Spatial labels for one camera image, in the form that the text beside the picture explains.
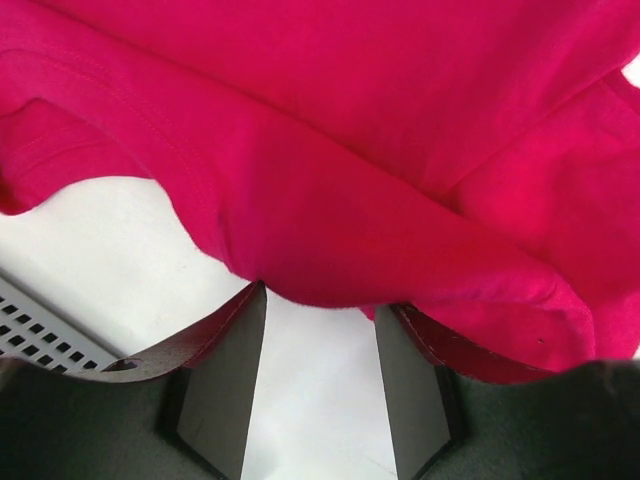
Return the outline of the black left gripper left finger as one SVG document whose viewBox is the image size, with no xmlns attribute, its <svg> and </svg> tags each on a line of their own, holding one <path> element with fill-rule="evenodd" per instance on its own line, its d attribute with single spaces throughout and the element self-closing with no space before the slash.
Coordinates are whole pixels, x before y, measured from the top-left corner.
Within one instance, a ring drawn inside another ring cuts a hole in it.
<svg viewBox="0 0 640 480">
<path fill-rule="evenodd" d="M 266 323 L 247 285 L 213 313 L 102 371 L 1 363 L 5 479 L 238 479 Z"/>
</svg>

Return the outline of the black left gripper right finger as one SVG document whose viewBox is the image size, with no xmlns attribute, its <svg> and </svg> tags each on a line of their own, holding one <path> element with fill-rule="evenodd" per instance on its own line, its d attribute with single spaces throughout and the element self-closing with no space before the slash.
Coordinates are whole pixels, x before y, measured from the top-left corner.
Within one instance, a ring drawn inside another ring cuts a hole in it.
<svg viewBox="0 0 640 480">
<path fill-rule="evenodd" d="M 376 312 L 401 479 L 635 479 L 639 364 L 511 362 L 417 309 Z"/>
</svg>

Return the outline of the magenta t-shirt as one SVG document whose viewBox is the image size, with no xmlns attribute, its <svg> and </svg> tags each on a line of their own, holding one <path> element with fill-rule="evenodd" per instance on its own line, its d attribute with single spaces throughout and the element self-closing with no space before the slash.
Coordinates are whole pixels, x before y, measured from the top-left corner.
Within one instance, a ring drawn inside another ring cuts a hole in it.
<svg viewBox="0 0 640 480">
<path fill-rule="evenodd" d="M 635 1 L 5 1 L 1 210 L 159 184 L 234 274 L 513 383 L 639 346 Z"/>
</svg>

